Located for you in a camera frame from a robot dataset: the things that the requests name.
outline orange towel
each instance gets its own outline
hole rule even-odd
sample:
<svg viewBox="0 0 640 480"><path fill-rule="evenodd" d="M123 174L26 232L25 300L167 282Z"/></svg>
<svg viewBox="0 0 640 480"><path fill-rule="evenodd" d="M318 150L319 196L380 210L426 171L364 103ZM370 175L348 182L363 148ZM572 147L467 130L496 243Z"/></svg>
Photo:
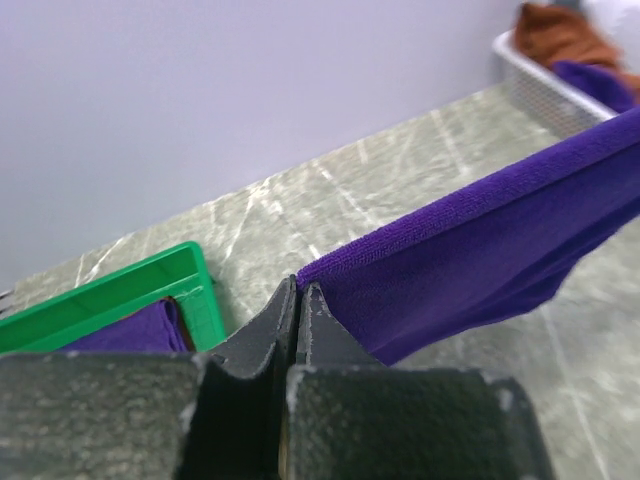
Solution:
<svg viewBox="0 0 640 480"><path fill-rule="evenodd" d="M618 49L579 13L556 5L524 3L513 41L522 54L549 69L559 60L607 68L634 91L640 103L640 76L623 71Z"/></svg>

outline marble countertop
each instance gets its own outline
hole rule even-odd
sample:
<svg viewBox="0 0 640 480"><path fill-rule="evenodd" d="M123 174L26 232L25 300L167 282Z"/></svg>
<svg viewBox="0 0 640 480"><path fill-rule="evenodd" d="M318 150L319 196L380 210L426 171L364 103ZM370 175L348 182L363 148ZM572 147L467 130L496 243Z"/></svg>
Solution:
<svg viewBox="0 0 640 480"><path fill-rule="evenodd" d="M556 141L500 87L489 89L25 279L14 302L26 308L194 240L232 331L287 274ZM551 302L431 345L400 367L509 372L536 406L558 479L635 478L639 312L636 221L584 259Z"/></svg>

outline green plastic tray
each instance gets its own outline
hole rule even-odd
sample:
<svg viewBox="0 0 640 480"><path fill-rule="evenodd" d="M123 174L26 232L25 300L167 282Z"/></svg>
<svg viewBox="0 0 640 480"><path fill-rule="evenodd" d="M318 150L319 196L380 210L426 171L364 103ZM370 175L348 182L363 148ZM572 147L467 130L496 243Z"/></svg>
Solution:
<svg viewBox="0 0 640 480"><path fill-rule="evenodd" d="M57 350L166 296L196 350L225 339L202 250L186 242L0 321L0 353Z"/></svg>

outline mesh basket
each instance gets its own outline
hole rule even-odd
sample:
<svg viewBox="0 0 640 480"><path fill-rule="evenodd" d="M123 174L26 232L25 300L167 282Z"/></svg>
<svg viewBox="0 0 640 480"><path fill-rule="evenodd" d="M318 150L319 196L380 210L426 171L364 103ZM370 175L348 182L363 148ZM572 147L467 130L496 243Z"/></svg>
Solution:
<svg viewBox="0 0 640 480"><path fill-rule="evenodd" d="M493 49L504 63L510 101L560 138L575 135L617 115L518 53L512 46L511 32L496 38Z"/></svg>

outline purple cloth in basket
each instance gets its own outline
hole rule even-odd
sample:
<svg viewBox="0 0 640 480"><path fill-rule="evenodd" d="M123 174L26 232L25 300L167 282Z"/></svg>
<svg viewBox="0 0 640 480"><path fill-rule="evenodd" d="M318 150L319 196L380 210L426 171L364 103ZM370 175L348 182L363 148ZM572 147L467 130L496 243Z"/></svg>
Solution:
<svg viewBox="0 0 640 480"><path fill-rule="evenodd" d="M626 112L635 106L631 89L602 67L563 60L553 64L553 72L615 112Z"/></svg>
<svg viewBox="0 0 640 480"><path fill-rule="evenodd" d="M581 257L640 213L640 109L483 178L298 273L392 364L549 300Z"/></svg>
<svg viewBox="0 0 640 480"><path fill-rule="evenodd" d="M187 352L180 311L164 298L60 350L83 352Z"/></svg>

